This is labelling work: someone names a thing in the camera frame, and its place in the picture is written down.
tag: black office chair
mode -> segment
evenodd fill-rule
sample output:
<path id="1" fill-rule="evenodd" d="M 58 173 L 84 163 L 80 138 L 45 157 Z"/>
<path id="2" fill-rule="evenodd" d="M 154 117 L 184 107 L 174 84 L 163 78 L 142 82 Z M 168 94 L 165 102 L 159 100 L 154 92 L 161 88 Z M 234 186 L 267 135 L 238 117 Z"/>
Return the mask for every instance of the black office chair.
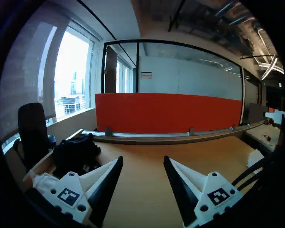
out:
<path id="1" fill-rule="evenodd" d="M 13 145 L 27 171 L 54 148 L 56 139 L 48 135 L 43 107 L 40 103 L 25 104 L 18 110 L 18 129 L 23 153 L 19 152 L 20 140 Z"/>

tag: sky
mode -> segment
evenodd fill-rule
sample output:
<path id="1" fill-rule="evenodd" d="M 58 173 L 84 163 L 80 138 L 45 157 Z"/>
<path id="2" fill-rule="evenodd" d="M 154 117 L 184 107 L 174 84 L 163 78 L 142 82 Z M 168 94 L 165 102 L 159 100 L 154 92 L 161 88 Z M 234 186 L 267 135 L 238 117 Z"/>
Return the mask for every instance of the sky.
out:
<path id="1" fill-rule="evenodd" d="M 87 42 L 68 32 L 64 33 L 55 68 L 55 90 L 59 97 L 70 95 L 74 72 L 77 72 L 76 90 L 81 91 L 81 80 L 86 75 L 88 50 Z"/>

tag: orange desk divider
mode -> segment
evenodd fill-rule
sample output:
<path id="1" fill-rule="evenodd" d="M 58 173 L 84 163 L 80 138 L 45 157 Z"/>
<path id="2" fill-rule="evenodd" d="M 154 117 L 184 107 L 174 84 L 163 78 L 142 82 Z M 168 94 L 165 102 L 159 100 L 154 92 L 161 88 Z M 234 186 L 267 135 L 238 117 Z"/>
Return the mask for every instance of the orange desk divider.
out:
<path id="1" fill-rule="evenodd" d="M 183 133 L 239 125 L 242 102 L 217 97 L 170 93 L 96 94 L 98 131 Z"/>

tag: desk surface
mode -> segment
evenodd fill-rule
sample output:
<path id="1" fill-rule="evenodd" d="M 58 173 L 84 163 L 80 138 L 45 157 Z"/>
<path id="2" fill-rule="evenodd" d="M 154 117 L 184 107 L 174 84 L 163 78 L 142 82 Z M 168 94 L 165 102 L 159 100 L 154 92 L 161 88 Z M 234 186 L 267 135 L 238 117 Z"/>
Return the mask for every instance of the desk surface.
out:
<path id="1" fill-rule="evenodd" d="M 253 129 L 247 130 L 246 134 L 250 137 L 254 138 L 266 148 L 268 148 L 271 152 L 274 151 L 276 147 L 280 135 L 280 129 L 272 126 L 272 125 L 261 125 L 255 127 Z M 265 136 L 269 136 L 271 138 L 270 142 L 265 138 Z"/>
<path id="2" fill-rule="evenodd" d="M 204 175 L 218 171 L 232 182 L 247 169 L 254 150 L 234 136 L 206 142 L 168 146 L 96 143 L 105 164 L 123 156 L 117 182 L 103 227 L 182 227 L 168 177 L 164 155 Z"/>

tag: black bag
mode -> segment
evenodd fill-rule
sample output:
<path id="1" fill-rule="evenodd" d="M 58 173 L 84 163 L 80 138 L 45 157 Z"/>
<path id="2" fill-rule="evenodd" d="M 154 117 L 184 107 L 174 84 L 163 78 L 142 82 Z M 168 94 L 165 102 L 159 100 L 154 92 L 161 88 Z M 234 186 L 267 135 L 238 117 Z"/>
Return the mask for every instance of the black bag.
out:
<path id="1" fill-rule="evenodd" d="M 62 178 L 72 171 L 79 176 L 100 167 L 96 156 L 100 154 L 100 147 L 93 142 L 93 135 L 62 140 L 53 151 L 56 170 L 53 175 Z"/>

